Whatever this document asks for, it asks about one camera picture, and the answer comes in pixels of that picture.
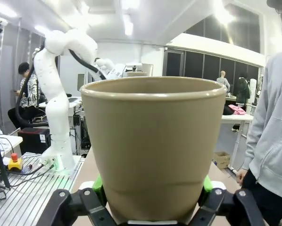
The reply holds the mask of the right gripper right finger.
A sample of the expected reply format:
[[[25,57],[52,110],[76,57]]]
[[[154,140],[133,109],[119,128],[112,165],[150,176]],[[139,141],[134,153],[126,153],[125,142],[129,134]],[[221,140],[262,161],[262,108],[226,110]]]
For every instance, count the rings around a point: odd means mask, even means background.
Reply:
[[[217,216],[225,217],[231,226],[264,226],[264,219],[248,189],[230,193],[224,184],[206,177],[198,199],[199,209],[190,226],[210,226]]]

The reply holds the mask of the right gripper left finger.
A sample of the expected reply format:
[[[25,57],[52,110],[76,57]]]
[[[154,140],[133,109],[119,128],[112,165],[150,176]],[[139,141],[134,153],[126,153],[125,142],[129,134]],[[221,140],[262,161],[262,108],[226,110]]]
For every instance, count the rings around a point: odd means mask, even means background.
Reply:
[[[116,226],[106,204],[101,176],[91,187],[79,189],[75,193],[57,189],[45,207],[45,225],[71,226],[79,216],[87,216],[93,226]]]

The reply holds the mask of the person's left hand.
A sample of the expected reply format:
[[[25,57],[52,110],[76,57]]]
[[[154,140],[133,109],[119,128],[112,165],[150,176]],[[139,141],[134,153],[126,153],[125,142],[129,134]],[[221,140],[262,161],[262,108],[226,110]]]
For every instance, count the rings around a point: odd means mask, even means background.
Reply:
[[[237,183],[242,188],[247,188],[249,183],[249,170],[247,169],[240,169],[237,174]]]

